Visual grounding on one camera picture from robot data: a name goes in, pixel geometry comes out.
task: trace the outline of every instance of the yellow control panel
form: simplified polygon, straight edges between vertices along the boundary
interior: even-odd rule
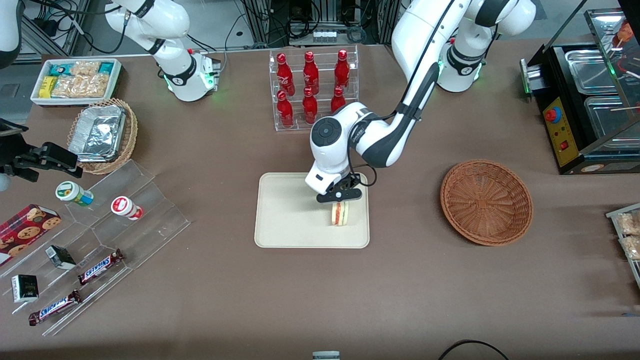
[[[545,117],[558,164],[563,167],[577,158],[579,153],[560,98],[552,102],[542,115]]]

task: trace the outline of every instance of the acrylic bottle rack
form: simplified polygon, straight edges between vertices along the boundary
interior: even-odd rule
[[[34,250],[18,259],[0,275],[0,291],[7,302],[13,302],[11,277],[17,274],[35,275],[40,296],[32,303],[18,303],[13,314],[24,317],[66,297],[79,289],[83,302],[62,314],[54,314],[33,327],[42,336],[55,335],[77,318],[116,283],[140,267],[160,248],[184,230],[190,222],[174,203],[169,201],[153,182],[153,176],[135,161],[129,160],[91,187],[93,202],[82,208],[68,203],[59,211],[63,222],[57,233],[32,244]],[[111,201],[124,195],[144,209],[137,221],[111,212]],[[66,248],[77,263],[71,270],[53,266],[45,253],[50,245]],[[77,276],[120,249],[125,258],[97,279],[80,287]]]
[[[316,95],[318,103],[318,114],[316,121],[321,117],[331,115],[331,99],[333,97],[333,89],[335,88],[335,64],[338,61],[338,50],[345,49],[347,51],[347,62],[349,63],[349,87],[344,93],[344,100],[347,104],[359,100],[358,87],[358,48],[355,46],[341,47],[314,47],[311,49],[282,49],[279,51],[269,52],[269,78],[271,80],[271,102],[273,104],[273,119],[276,131],[283,130],[307,130],[311,129],[312,124],[305,121],[305,113],[302,107],[304,99],[305,80],[302,74],[305,68],[305,51],[313,51],[314,59],[319,71],[320,92]],[[282,125],[278,117],[278,98],[276,94],[280,89],[278,83],[278,63],[275,59],[277,54],[284,53],[287,56],[287,63],[293,72],[293,83],[296,92],[293,96],[289,96],[288,100],[293,107],[293,127],[286,128]]]

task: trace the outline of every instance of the beige tray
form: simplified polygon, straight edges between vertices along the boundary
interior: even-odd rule
[[[260,247],[362,249],[369,244],[369,193],[349,204],[345,226],[331,225],[331,204],[319,204],[306,173],[268,172],[260,178],[255,243]]]

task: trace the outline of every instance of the red cookie box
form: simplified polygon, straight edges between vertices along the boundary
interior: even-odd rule
[[[20,254],[61,221],[57,212],[30,204],[0,225],[0,266]]]

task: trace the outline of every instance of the emergency stop button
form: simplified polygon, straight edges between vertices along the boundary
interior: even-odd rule
[[[545,120],[550,122],[551,124],[557,124],[560,122],[560,118],[562,117],[562,110],[559,107],[554,106],[553,108],[545,111]]]

